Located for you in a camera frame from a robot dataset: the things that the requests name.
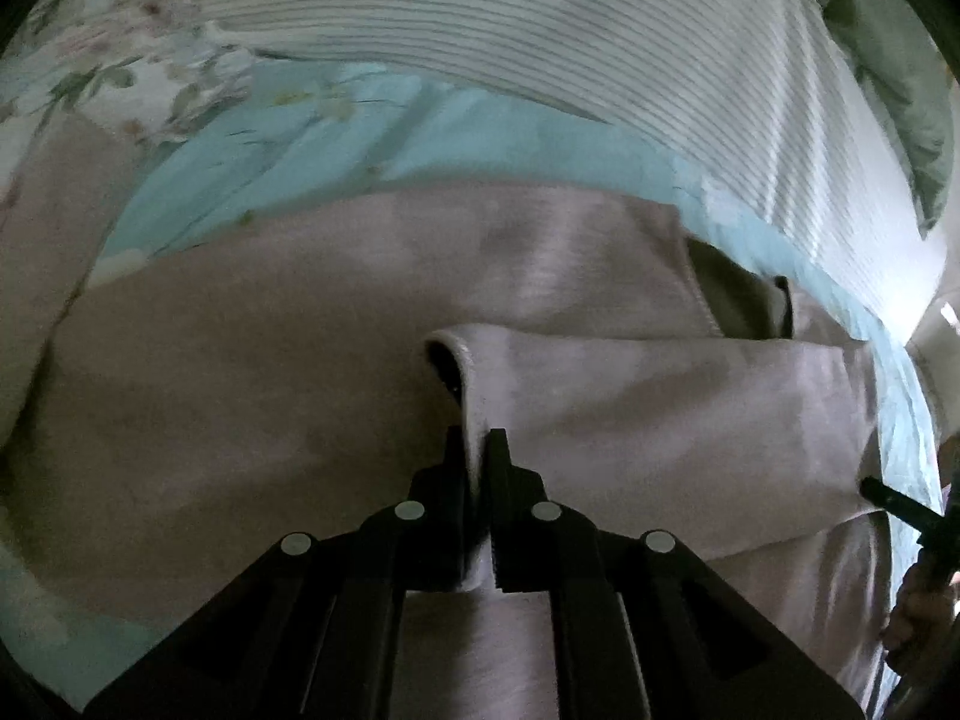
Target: screw head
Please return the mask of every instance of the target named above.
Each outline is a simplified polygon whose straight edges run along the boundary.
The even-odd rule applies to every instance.
[[[560,519],[563,509],[553,501],[541,501],[534,504],[530,512],[541,522],[553,522],[555,519]]]
[[[419,501],[400,501],[394,507],[394,514],[397,515],[397,519],[413,521],[423,517],[426,514],[426,509],[424,509],[424,504]]]
[[[647,545],[647,549],[653,552],[663,553],[664,555],[667,552],[672,552],[673,548],[677,546],[677,540],[666,531],[647,533],[647,538],[644,539],[644,542]]]
[[[289,536],[283,538],[283,541],[280,541],[280,549],[283,550],[285,555],[291,557],[308,552],[311,546],[313,546],[313,539],[306,533],[290,533]]]

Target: human hand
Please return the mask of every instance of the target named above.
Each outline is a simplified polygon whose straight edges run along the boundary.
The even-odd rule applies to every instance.
[[[882,632],[887,664],[901,676],[922,678],[934,672],[956,616],[960,574],[950,584],[931,586],[933,557],[920,553],[896,594],[890,622]]]

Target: bed sheet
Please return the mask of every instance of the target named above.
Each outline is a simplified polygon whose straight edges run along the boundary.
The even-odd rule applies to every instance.
[[[936,290],[943,240],[920,237],[816,0],[192,1],[224,43],[446,74],[632,127],[705,166],[903,343]]]
[[[256,57],[207,23],[189,0],[40,0],[0,58],[0,194],[58,111],[149,149],[243,98]]]
[[[258,215],[406,184],[497,177],[644,196],[676,205],[688,229],[751,271],[794,279],[853,336],[872,341],[884,478],[939,507],[929,411],[906,352],[781,232],[693,163],[625,128],[377,65],[269,61],[253,76],[246,103],[146,177],[89,289]],[[908,528],[892,523],[891,530],[896,589],[916,546]],[[0,635],[21,664],[74,706],[164,633],[66,608],[9,555],[4,567],[14,592],[3,603]],[[51,604],[54,613],[38,612]],[[51,620],[59,627],[46,630]],[[884,680],[891,688],[893,675]]]

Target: floral pattern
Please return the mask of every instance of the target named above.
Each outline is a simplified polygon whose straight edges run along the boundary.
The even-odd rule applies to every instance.
[[[37,1],[0,59],[0,193],[56,110],[138,143],[180,142],[248,93],[255,61],[189,0]]]

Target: white striped fabric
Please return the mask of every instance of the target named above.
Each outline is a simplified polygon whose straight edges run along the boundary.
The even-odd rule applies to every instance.
[[[812,0],[195,0],[224,39],[438,71],[685,153],[905,341],[922,242],[889,143]]]

